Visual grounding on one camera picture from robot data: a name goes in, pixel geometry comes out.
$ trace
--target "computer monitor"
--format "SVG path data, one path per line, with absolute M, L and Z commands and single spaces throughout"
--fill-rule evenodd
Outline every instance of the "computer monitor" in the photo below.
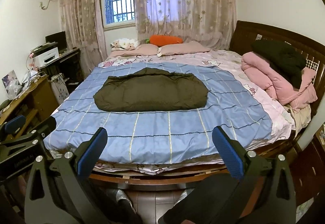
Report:
M 49 43 L 57 42 L 59 53 L 63 53 L 68 47 L 65 31 L 45 36 L 45 41 Z

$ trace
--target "pink pillow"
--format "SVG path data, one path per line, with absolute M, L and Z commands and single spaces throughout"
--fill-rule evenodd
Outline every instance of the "pink pillow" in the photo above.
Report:
M 203 53 L 210 51 L 209 48 L 205 48 L 196 41 L 183 44 L 168 44 L 162 47 L 159 47 L 157 56 L 162 55 L 173 55 L 173 54 L 194 54 L 194 53 Z
M 279 79 L 277 79 L 276 82 L 274 82 L 273 84 L 275 90 L 277 91 L 277 98 L 279 99 L 281 105 L 288 104 L 289 102 L 298 98 L 311 84 L 311 81 L 313 80 L 315 75 L 315 70 L 305 67 L 302 70 L 302 82 L 299 90 L 294 88 L 286 79 L 284 79 L 284 77 L 280 75 Z M 311 90 L 315 90 L 313 84 L 310 87 L 310 91 Z
M 112 51 L 110 57 L 116 56 L 137 56 L 137 55 L 156 55 L 158 46 L 154 44 L 141 44 L 136 50 Z
M 298 98 L 290 102 L 290 106 L 293 110 L 300 110 L 305 108 L 309 103 L 312 103 L 317 100 L 317 95 L 313 83 L 310 83 L 309 86 L 301 93 Z

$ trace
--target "wooden headboard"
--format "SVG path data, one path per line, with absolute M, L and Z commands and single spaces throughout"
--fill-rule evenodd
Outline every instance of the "wooden headboard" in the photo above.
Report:
M 274 26 L 237 21 L 236 29 L 230 42 L 230 50 L 240 55 L 251 52 L 251 43 L 256 40 L 257 35 L 261 39 L 290 43 L 306 59 L 318 63 L 314 81 L 318 100 L 310 104 L 312 115 L 315 115 L 325 92 L 325 46 L 301 34 Z

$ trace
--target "sheer floral curtain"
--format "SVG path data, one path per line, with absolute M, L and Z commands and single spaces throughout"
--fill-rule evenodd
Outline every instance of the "sheer floral curtain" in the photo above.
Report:
M 138 38 L 175 35 L 228 49 L 236 25 L 235 0 L 135 0 Z
M 79 47 L 85 77 L 107 58 L 100 0 L 60 0 L 68 47 Z

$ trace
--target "blue gripper pad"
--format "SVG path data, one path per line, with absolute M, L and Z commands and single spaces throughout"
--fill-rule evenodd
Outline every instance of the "blue gripper pad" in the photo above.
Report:
M 78 155 L 79 151 L 83 153 L 77 158 L 77 177 L 80 180 L 87 179 L 96 162 L 98 161 L 101 153 L 107 144 L 107 132 L 104 128 L 99 128 L 94 136 L 87 142 L 83 142 L 76 150 L 75 154 Z
M 231 140 L 220 126 L 213 129 L 212 141 L 231 176 L 240 180 L 244 176 L 245 149 L 238 141 Z
M 23 115 L 19 115 L 18 117 L 8 121 L 4 126 L 4 132 L 6 134 L 15 134 L 15 132 L 24 126 L 26 122 L 26 118 Z

